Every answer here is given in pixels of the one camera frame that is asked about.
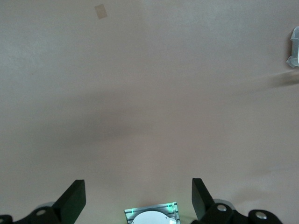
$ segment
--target small tan square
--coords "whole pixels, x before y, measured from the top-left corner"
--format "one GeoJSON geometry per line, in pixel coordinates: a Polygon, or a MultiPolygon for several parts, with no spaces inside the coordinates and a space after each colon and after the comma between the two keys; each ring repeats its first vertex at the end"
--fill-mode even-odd
{"type": "Polygon", "coordinates": [[[101,4],[99,6],[95,6],[95,11],[97,12],[99,20],[102,19],[102,18],[107,17],[107,12],[106,12],[106,9],[104,7],[104,4],[101,4]]]}

